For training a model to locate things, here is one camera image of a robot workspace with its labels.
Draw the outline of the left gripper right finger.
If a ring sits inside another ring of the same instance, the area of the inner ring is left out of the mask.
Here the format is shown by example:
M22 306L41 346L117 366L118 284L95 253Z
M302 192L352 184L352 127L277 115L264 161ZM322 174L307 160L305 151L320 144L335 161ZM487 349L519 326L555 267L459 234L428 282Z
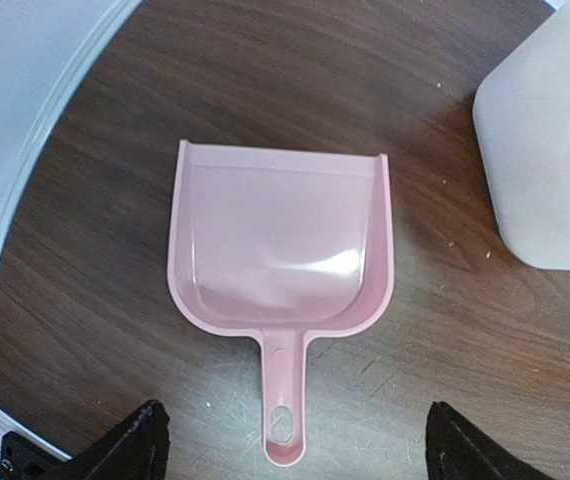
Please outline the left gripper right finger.
M446 402L434 402L425 434L429 480L552 477L512 455Z

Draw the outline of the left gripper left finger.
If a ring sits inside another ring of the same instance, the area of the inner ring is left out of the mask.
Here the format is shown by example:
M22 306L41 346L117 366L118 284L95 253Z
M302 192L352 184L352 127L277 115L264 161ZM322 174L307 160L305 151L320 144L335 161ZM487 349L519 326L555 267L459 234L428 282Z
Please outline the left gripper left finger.
M50 479L164 479L167 472L169 416L150 400L69 461Z

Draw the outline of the pink plastic dustpan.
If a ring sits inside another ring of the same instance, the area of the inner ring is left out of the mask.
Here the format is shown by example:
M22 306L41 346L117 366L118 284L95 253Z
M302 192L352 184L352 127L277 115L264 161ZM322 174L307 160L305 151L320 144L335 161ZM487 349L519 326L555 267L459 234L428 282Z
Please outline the pink plastic dustpan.
M389 160L196 144L178 148L167 284L194 326L261 350L262 439L306 450L306 357L372 326L395 283Z

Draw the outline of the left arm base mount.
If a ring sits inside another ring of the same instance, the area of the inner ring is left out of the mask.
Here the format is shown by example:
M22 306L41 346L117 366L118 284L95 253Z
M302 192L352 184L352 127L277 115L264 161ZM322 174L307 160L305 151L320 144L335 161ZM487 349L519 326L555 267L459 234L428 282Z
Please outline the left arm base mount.
M45 479L64 463L16 432L1 439L0 479Z

